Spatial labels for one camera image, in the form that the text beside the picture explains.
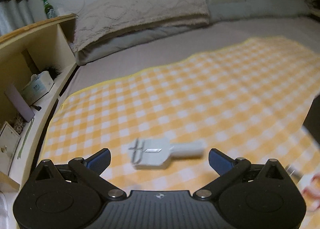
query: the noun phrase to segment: black fluffy object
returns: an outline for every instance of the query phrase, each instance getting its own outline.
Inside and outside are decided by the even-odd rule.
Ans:
[[[60,67],[56,65],[46,66],[43,71],[48,71],[52,80],[56,79],[62,72],[60,71]]]

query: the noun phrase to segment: metal screw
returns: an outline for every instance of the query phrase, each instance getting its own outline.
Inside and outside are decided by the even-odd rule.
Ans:
[[[111,189],[108,192],[108,195],[111,196],[112,198],[118,198],[122,196],[124,192],[121,189]]]
[[[212,193],[207,189],[200,189],[196,192],[196,195],[200,198],[208,198],[212,195]]]

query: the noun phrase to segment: gray plastic object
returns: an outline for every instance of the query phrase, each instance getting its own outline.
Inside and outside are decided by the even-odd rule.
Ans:
[[[170,143],[168,138],[134,140],[128,156],[136,169],[165,169],[172,159],[201,158],[205,149],[203,141]]]
[[[189,191],[131,191],[123,201],[106,205],[86,229],[235,229],[208,201],[191,198]]]

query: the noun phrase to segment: small white box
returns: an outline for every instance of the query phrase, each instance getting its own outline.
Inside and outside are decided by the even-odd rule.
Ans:
[[[20,138],[9,123],[5,122],[0,131],[0,171],[4,174],[9,174]]]
[[[52,86],[54,81],[50,77],[48,71],[44,71],[41,74],[34,74],[31,76],[31,81],[23,88],[21,95],[30,106],[39,100],[42,96],[47,94]]]

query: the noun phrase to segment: gray bed sheet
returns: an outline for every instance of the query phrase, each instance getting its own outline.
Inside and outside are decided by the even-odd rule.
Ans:
[[[320,23],[308,18],[264,18],[220,22],[137,45],[80,66],[59,106],[74,92],[151,66],[180,61],[194,53],[220,49],[250,37],[282,35],[320,53]]]

